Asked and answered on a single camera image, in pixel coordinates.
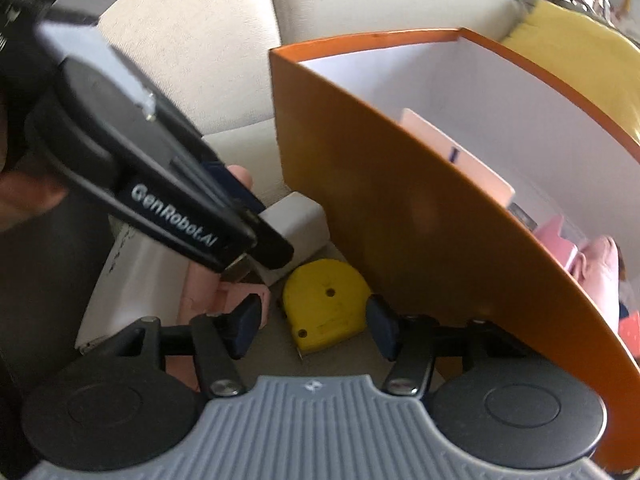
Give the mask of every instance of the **gray ribbed surface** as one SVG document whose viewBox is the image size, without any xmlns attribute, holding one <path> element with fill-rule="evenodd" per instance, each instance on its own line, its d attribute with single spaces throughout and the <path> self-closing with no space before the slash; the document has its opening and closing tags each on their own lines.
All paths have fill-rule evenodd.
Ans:
<svg viewBox="0 0 640 480">
<path fill-rule="evenodd" d="M 26 478 L 588 480 L 609 477 L 588 460 L 555 470 L 532 472 L 487 465 L 444 439 L 420 402 L 382 394 L 369 376 L 361 376 L 262 377 L 250 393 L 239 399 L 211 401 L 187 438 L 170 452 L 144 465 L 90 474 L 41 463 Z"/>
</svg>

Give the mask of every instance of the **yellow pillow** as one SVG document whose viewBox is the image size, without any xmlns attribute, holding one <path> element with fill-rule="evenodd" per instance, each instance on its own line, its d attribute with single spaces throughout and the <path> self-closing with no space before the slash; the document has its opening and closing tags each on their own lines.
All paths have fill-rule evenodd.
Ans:
<svg viewBox="0 0 640 480">
<path fill-rule="evenodd" d="M 640 144 L 640 50 L 631 41 L 540 0 L 502 43 L 580 92 Z"/>
</svg>

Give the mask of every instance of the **black circular disc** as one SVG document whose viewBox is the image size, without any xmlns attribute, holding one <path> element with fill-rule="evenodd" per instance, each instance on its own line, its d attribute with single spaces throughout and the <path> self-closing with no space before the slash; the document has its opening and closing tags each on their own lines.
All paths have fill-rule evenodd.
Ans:
<svg viewBox="0 0 640 480">
<path fill-rule="evenodd" d="M 540 358 L 482 362 L 443 384 L 430 412 L 460 449 L 516 469 L 559 467 L 589 456 L 607 420 L 593 390 Z"/>
<path fill-rule="evenodd" d="M 81 471 L 146 462 L 171 449 L 197 421 L 198 399 L 163 371 L 131 358 L 63 371 L 36 389 L 22 409 L 30 444 L 46 460 Z"/>
</svg>

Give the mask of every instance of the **metal bolt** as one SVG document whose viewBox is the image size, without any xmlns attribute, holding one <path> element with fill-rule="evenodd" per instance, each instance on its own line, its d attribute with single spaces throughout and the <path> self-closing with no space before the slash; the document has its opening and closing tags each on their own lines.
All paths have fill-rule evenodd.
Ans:
<svg viewBox="0 0 640 480">
<path fill-rule="evenodd" d="M 418 386 L 411 379 L 407 378 L 391 379 L 386 389 L 392 395 L 403 397 L 418 393 Z"/>
<path fill-rule="evenodd" d="M 240 389 L 240 384 L 231 379 L 220 379 L 211 385 L 211 392 L 218 397 L 235 397 Z"/>
</svg>

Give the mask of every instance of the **tape measure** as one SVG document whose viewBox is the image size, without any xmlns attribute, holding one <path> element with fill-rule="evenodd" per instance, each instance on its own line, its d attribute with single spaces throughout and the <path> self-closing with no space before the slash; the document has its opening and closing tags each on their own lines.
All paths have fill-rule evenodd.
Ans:
<svg viewBox="0 0 640 480">
<path fill-rule="evenodd" d="M 282 303 L 300 353 L 322 350 L 362 332 L 370 295 L 360 273 L 338 260 L 317 260 L 294 270 Z"/>
</svg>

